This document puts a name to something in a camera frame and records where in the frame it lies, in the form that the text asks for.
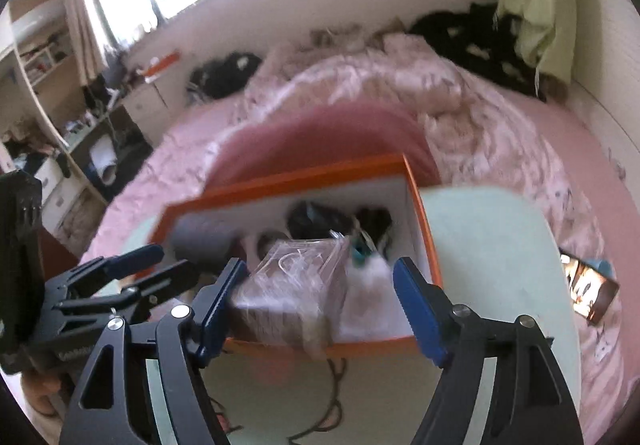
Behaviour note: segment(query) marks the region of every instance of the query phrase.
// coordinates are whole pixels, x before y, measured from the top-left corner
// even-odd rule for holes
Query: smartphone
[[[598,324],[620,286],[564,250],[560,250],[560,261],[574,301],[574,311],[590,324]]]

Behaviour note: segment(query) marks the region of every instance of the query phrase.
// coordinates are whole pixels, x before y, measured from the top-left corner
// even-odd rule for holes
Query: crumpled blanket
[[[445,184],[504,186],[533,201],[558,242],[579,257],[605,256],[587,197],[535,126],[494,85],[441,59],[422,38],[392,34],[385,51],[274,47],[244,93],[187,111],[140,174],[117,197],[83,257],[114,255],[142,221],[170,202],[200,194],[220,146],[254,122],[340,100],[404,104],[415,110]],[[228,126],[224,127],[224,118]],[[620,301],[602,324],[576,315],[582,356],[580,421],[585,443],[604,433],[622,387]]]

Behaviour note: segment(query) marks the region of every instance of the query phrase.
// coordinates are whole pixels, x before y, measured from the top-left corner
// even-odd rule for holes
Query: light green table
[[[423,189],[421,196],[451,301],[468,304],[482,317],[536,318],[546,336],[554,338],[552,350],[579,407],[578,334],[558,248],[542,214],[521,197],[489,187]],[[144,245],[155,224],[155,219],[143,223],[123,251]],[[326,410],[331,378],[324,362],[287,366],[286,378],[277,385],[259,380],[268,365],[227,355],[203,373],[212,396],[226,406],[231,424],[244,426],[230,435],[233,444],[282,445],[285,437],[305,429]],[[340,385],[343,423],[298,443],[410,443],[439,370],[417,355],[351,359],[348,367]],[[280,375],[282,365],[276,370],[275,376]],[[487,360],[465,444],[479,442],[494,372],[495,361]],[[157,372],[150,376],[155,378],[152,384],[158,383]],[[155,398],[154,408],[162,406]],[[158,409],[156,416],[164,429],[162,445],[169,445],[175,439],[166,410]]]

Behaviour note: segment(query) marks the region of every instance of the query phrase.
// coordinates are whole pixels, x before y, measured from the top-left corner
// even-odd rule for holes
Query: red pillow
[[[424,133],[402,105],[342,102],[252,125],[222,146],[205,190],[383,154],[404,154],[418,186],[439,185]]]

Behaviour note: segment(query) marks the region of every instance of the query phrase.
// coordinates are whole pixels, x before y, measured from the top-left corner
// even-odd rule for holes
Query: silver screw
[[[122,320],[120,317],[111,319],[109,322],[107,322],[107,327],[111,331],[119,330],[123,326],[124,326],[124,320]]]
[[[530,317],[529,315],[523,315],[522,317],[520,317],[520,323],[526,328],[532,328],[536,325],[536,321],[533,320],[533,317]]]
[[[191,309],[187,304],[180,304],[171,310],[171,316],[176,319],[184,319],[189,313]]]
[[[471,314],[471,308],[464,304],[456,304],[453,306],[453,314],[461,319],[468,317]]]

